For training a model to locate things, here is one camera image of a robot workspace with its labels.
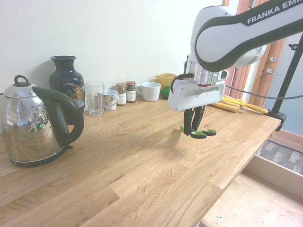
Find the jar lid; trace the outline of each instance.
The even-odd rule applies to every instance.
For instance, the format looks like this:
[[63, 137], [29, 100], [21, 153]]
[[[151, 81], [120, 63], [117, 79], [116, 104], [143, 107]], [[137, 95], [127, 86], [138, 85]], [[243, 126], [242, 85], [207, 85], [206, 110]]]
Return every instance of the jar lid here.
[[116, 83], [116, 87], [125, 87], [126, 84], [125, 83]]
[[135, 81], [130, 80], [130, 81], [127, 81], [127, 82], [126, 82], [126, 84], [127, 84], [127, 85], [134, 85], [134, 84], [136, 84], [136, 82], [135, 82]]

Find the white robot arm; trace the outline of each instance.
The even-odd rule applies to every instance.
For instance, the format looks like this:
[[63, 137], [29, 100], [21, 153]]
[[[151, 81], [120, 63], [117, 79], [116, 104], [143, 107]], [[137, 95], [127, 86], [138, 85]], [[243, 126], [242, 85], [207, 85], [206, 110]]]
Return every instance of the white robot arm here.
[[266, 44], [303, 31], [303, 0], [271, 0], [233, 16], [228, 7], [202, 9], [195, 20], [186, 73], [169, 94], [176, 111], [219, 102], [228, 76], [224, 69], [250, 65]]

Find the yellow mug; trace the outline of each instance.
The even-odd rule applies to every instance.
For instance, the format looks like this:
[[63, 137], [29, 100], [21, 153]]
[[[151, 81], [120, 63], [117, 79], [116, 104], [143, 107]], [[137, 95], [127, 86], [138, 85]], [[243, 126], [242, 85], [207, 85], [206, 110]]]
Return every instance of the yellow mug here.
[[177, 76], [176, 74], [172, 74], [172, 73], [161, 73], [159, 74], [159, 77], [155, 77], [154, 79], [152, 79], [152, 81], [160, 83], [162, 90], [165, 87], [170, 87], [172, 81], [176, 76]]

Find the stainless steel kettle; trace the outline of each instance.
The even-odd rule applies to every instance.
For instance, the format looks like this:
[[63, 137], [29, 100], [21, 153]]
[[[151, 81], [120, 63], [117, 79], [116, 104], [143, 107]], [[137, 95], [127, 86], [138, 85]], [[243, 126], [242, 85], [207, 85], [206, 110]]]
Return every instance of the stainless steel kettle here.
[[[71, 133], [61, 107], [73, 117]], [[3, 93], [0, 128], [9, 158], [19, 166], [39, 166], [56, 159], [71, 147], [83, 127], [81, 109], [71, 98], [31, 84], [24, 76], [16, 76]]]

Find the white cup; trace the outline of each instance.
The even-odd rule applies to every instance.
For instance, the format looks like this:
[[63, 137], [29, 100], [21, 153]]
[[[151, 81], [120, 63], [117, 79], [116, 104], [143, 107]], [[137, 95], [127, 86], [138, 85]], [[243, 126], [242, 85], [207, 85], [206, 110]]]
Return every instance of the white cup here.
[[107, 89], [104, 91], [104, 109], [115, 110], [117, 108], [117, 102], [119, 100], [118, 91]]
[[156, 82], [144, 82], [136, 87], [137, 92], [148, 102], [154, 102], [159, 99], [161, 84]]

